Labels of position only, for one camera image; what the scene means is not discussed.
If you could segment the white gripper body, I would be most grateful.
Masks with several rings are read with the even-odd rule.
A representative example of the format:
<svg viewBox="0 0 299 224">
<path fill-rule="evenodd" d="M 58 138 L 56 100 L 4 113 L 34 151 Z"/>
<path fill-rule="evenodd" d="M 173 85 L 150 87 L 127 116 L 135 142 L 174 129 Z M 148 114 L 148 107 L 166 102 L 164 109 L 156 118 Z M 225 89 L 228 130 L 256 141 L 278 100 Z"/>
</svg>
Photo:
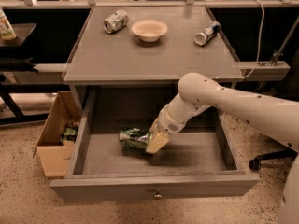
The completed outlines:
<svg viewBox="0 0 299 224">
<path fill-rule="evenodd" d="M 186 112 L 181 108 L 173 108 L 166 105 L 152 123 L 150 131 L 152 133 L 179 133 L 186 125 Z"/>
</svg>

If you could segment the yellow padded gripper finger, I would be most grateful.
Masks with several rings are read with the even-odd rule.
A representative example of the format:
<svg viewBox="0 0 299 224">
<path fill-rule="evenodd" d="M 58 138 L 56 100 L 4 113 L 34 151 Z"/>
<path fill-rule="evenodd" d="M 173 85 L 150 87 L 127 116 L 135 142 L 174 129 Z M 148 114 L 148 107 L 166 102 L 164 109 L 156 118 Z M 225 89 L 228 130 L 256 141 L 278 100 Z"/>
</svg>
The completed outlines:
<svg viewBox="0 0 299 224">
<path fill-rule="evenodd" d="M 155 154 L 159 150 L 161 150 L 168 142 L 169 142 L 169 135 L 167 133 L 154 131 L 150 135 L 146 152 L 149 154 Z"/>
</svg>

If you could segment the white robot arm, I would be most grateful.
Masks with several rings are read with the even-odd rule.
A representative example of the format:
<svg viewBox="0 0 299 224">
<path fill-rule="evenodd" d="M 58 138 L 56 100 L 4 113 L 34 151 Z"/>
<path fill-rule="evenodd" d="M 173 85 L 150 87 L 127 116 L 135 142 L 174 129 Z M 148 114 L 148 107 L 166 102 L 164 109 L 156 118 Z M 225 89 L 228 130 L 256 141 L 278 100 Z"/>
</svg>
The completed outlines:
<svg viewBox="0 0 299 224">
<path fill-rule="evenodd" d="M 278 224 L 298 224 L 299 216 L 299 103 L 273 96 L 226 88 L 198 73 L 178 82 L 178 94 L 159 112 L 150 127 L 146 151 L 157 153 L 189 119 L 210 107 L 246 122 L 258 132 L 296 153 L 278 210 Z"/>
</svg>

